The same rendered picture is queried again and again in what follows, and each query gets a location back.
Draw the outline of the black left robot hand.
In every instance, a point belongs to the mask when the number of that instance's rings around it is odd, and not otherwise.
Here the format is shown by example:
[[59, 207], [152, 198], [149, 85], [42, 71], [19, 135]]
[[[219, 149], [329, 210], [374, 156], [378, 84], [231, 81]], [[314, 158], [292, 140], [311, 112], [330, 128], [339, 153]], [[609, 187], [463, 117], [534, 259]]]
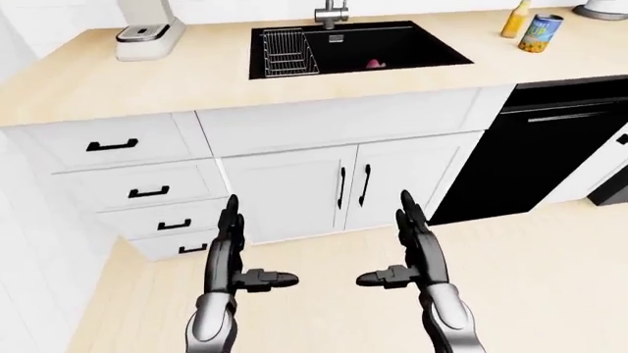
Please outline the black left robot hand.
[[228, 199], [218, 221], [218, 235], [212, 240], [205, 265], [203, 293], [269, 292], [273, 288], [291, 287], [299, 283], [291, 273], [267, 272], [261, 269], [244, 273], [240, 253], [244, 249], [244, 217], [238, 210], [235, 194]]

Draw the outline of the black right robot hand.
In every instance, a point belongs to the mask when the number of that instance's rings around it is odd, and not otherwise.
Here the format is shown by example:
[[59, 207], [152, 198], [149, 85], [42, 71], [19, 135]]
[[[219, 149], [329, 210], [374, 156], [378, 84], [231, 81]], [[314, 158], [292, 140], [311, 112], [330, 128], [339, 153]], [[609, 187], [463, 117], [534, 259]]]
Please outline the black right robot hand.
[[414, 202], [408, 190], [401, 191], [400, 202], [402, 208], [395, 211], [395, 220], [399, 243], [405, 249], [405, 265], [365, 273], [356, 279], [356, 284], [396, 289], [414, 283], [419, 290], [425, 290], [432, 284], [449, 283], [443, 250], [428, 228], [422, 208]]

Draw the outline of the black kitchen sink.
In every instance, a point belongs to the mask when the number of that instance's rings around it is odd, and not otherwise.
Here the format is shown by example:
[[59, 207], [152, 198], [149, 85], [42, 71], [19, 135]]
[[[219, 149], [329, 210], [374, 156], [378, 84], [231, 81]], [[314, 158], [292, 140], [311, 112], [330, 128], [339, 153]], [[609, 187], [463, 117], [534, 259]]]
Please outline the black kitchen sink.
[[[336, 25], [333, 29], [289, 25], [251, 31], [248, 78], [265, 78], [261, 34], [265, 29], [279, 28], [303, 29], [320, 70], [314, 76], [473, 64], [412, 21]], [[368, 70], [366, 66], [373, 59], [386, 66]]]

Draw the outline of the steel sink faucet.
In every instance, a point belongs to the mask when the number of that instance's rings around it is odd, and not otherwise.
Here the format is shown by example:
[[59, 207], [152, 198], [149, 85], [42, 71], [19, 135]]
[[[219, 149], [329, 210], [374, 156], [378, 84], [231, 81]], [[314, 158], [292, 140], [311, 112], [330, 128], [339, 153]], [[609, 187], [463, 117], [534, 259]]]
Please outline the steel sink faucet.
[[337, 22], [346, 22], [349, 18], [347, 1], [342, 0], [341, 6], [336, 8], [335, 0], [325, 0], [325, 7], [314, 11], [315, 23], [319, 23], [324, 29], [333, 29]]

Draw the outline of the white cabinet door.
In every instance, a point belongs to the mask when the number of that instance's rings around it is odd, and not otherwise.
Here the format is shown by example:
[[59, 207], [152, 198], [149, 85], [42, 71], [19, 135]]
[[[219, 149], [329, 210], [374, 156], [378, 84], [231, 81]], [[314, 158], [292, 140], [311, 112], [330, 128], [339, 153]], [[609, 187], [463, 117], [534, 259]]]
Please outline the white cabinet door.
[[224, 158], [251, 243], [344, 230], [356, 146]]
[[472, 131], [358, 146], [345, 228], [392, 225], [402, 190], [408, 190], [422, 210], [428, 211], [445, 178], [481, 136], [480, 131]]

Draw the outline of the black dishwasher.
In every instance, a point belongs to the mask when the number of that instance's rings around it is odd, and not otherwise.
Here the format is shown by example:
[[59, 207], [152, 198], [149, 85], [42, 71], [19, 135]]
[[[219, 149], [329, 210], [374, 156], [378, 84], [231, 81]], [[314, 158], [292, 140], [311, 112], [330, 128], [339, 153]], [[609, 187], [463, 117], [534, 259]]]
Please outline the black dishwasher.
[[531, 211], [628, 124], [628, 76], [517, 84], [429, 220]]

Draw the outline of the white coffee machine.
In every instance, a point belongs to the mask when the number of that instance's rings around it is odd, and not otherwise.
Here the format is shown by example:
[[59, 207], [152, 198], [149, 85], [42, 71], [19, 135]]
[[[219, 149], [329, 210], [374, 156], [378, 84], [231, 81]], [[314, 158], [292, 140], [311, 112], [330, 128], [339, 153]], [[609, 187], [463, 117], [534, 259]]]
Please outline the white coffee machine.
[[185, 32], [185, 23], [169, 0], [117, 0], [128, 25], [116, 39], [121, 62], [155, 61], [170, 55]]

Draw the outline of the yellow labelled tin can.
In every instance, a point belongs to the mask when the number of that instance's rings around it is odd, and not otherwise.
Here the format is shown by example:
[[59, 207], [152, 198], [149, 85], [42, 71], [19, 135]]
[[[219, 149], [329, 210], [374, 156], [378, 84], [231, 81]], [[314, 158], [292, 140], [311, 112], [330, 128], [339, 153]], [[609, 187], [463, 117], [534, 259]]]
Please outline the yellow labelled tin can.
[[518, 43], [518, 49], [531, 53], [544, 52], [563, 20], [563, 17], [554, 14], [536, 14]]

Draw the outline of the yellow glass bottle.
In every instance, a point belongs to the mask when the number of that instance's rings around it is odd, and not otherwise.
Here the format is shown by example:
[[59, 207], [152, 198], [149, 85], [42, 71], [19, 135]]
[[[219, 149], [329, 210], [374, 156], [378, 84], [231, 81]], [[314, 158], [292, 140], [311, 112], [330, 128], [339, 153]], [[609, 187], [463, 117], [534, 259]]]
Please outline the yellow glass bottle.
[[501, 37], [514, 38], [517, 36], [521, 26], [523, 26], [528, 17], [531, 3], [532, 0], [521, 0], [519, 5], [511, 11], [499, 34]]

